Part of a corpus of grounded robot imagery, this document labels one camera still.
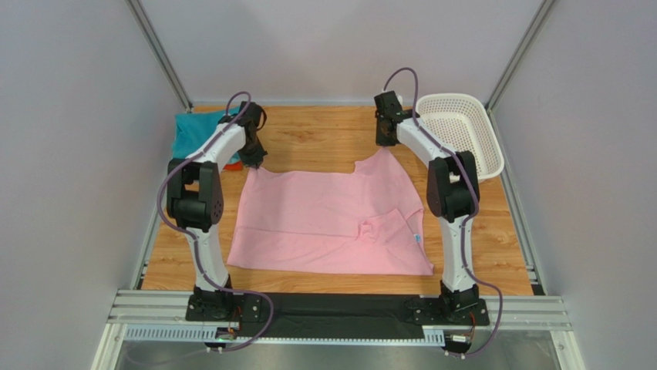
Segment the pink t-shirt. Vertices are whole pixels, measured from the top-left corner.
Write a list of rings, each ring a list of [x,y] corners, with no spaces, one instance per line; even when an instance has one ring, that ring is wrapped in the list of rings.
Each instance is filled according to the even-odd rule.
[[[250,170],[227,262],[246,269],[430,276],[424,207],[386,149],[351,173]]]

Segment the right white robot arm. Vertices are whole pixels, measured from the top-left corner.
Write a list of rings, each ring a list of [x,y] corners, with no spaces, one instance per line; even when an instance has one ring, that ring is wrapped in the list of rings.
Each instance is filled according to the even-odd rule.
[[[479,211],[475,156],[441,140],[393,91],[375,96],[376,142],[402,144],[427,168],[426,201],[441,227],[443,275],[437,313],[457,325],[489,323],[487,307],[470,268],[472,226]]]

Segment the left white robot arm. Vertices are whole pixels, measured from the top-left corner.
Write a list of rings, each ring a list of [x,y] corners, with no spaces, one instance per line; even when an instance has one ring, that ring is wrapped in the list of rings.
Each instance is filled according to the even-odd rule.
[[[232,288],[218,236],[225,205],[220,174],[233,159],[246,167],[262,164],[267,153],[258,131],[266,120],[261,106],[246,101],[176,118],[174,157],[158,197],[166,201],[160,215],[185,235],[193,256],[196,279],[188,321],[236,320],[241,312],[244,294]]]

